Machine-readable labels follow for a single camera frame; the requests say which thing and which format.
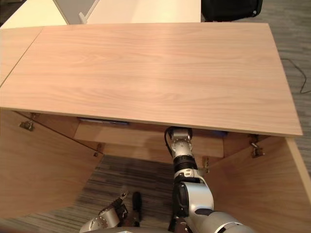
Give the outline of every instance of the cabinet hinge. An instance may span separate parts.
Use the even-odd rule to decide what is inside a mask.
[[[34,131],[35,130],[34,119],[38,116],[39,116],[39,113],[31,113],[30,120],[22,121],[19,124],[19,126],[28,131],[31,131],[31,132]]]
[[[209,173],[209,158],[208,157],[203,158],[203,168],[204,168],[205,173]]]
[[[101,143],[97,144],[96,152],[94,152],[94,154],[93,154],[94,157],[97,157],[98,154],[101,153],[102,147],[103,146]]]
[[[252,157],[258,158],[260,156],[265,155],[265,153],[263,152],[263,148],[261,148],[257,144],[259,142],[259,135],[258,134],[251,134],[250,137],[251,137],[251,140],[250,140],[249,144],[253,147]]]

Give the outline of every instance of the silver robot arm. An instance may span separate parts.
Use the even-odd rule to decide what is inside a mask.
[[[171,148],[166,133],[172,140]],[[169,230],[177,232],[176,223],[179,218],[183,218],[186,222],[184,232],[254,233],[231,215],[214,211],[212,193],[199,174],[192,154],[191,129],[170,127],[166,133],[165,141],[173,157],[175,171],[173,217]]]
[[[167,134],[172,140],[167,142]],[[169,226],[175,233],[255,233],[237,219],[224,212],[214,211],[212,193],[200,175],[192,154],[192,130],[169,127],[165,132],[165,143],[173,157],[174,189],[173,216]],[[98,216],[87,222],[80,233],[165,233],[162,229],[117,227],[127,218],[127,209],[122,203],[123,193]]]

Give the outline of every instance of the cabinet door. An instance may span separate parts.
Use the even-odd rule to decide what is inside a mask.
[[[306,233],[311,226],[311,183],[292,138],[259,142],[265,155],[243,149],[211,166],[205,179],[215,210],[259,233]]]
[[[70,206],[101,156],[80,143],[11,111],[0,113],[0,217]]]

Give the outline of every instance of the black wire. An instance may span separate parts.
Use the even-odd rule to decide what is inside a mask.
[[[297,66],[291,59],[289,59],[289,58],[281,58],[281,60],[289,61],[289,62],[292,63],[292,65],[293,65],[297,70],[299,70],[299,72],[302,74],[302,76],[303,76],[303,78],[304,78],[304,81],[303,81],[303,84],[302,84],[302,86],[301,86],[301,88],[300,88],[299,93],[300,93],[300,94],[307,94],[307,93],[311,92],[311,90],[309,90],[309,91],[302,91],[303,88],[304,88],[305,85],[306,85],[306,82],[307,82],[307,76],[306,76],[305,72],[303,72],[303,70],[302,70],[299,66]]]
[[[171,154],[171,157],[173,157],[173,152],[172,149],[170,148],[170,145],[167,142],[167,133],[171,130],[171,127],[168,127],[165,132],[164,132],[164,141],[165,141],[165,145],[167,147],[167,150],[169,151],[169,153]]]

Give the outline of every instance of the office chair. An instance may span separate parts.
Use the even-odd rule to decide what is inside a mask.
[[[261,6],[262,0],[201,0],[201,12],[206,22],[255,17]]]

